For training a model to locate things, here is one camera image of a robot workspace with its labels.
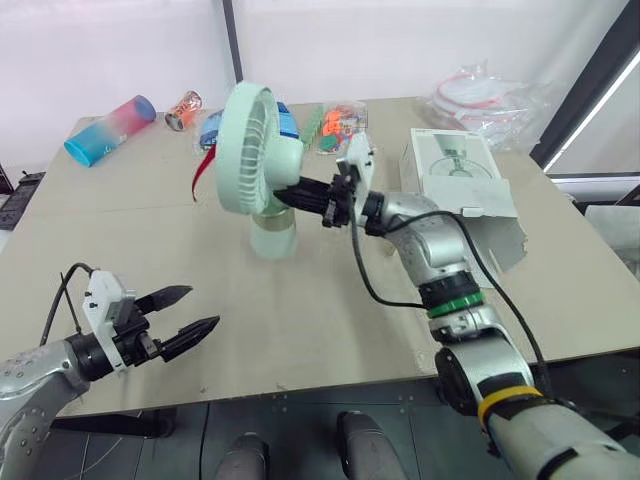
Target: fan grille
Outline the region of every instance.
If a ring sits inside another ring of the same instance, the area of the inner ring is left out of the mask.
[[[267,124],[265,106],[257,101],[247,121],[240,157],[240,205],[247,212],[255,211],[255,206],[262,204],[266,195],[262,159],[268,140]]]

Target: white wall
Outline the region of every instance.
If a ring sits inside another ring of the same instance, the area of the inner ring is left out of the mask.
[[[44,169],[78,117],[188,89],[221,107],[235,81],[220,0],[0,1],[0,163]]]
[[[487,59],[506,78],[556,82],[557,107],[626,0],[234,4],[244,77],[285,101],[421,95]]]
[[[548,171],[625,172],[640,172],[640,65],[636,65]]]

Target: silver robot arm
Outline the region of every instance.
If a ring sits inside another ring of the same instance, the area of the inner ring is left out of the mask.
[[[374,230],[389,231],[437,207],[419,195],[388,193],[377,210]],[[396,246],[428,309],[431,334],[442,344],[436,366],[447,400],[478,416],[517,477],[640,476],[640,459],[535,388],[525,359],[469,273],[457,225],[430,217],[385,238]]]
[[[93,271],[84,305],[93,333],[44,344],[0,364],[0,480],[31,477],[56,414],[89,390],[90,382],[158,356],[168,362],[206,337],[220,317],[193,322],[166,342],[147,333],[144,315],[173,305],[190,290],[171,286],[136,300],[115,275]]]
[[[0,479],[30,477],[56,414],[87,390],[65,340],[0,365]]]

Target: yellow ring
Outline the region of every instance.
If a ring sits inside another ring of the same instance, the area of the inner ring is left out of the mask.
[[[502,390],[493,392],[491,395],[487,395],[482,400],[482,403],[478,407],[478,420],[480,420],[480,425],[482,426],[482,429],[486,430],[487,428],[487,426],[484,423],[484,416],[491,407],[493,407],[496,403],[506,400],[507,398],[518,397],[521,395],[536,395],[539,397],[543,396],[534,387],[530,387],[528,385],[503,388]]]

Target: gradient blue pink bottle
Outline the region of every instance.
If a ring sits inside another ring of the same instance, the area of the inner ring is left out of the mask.
[[[155,119],[151,102],[137,95],[64,142],[64,148],[78,162],[90,167]]]

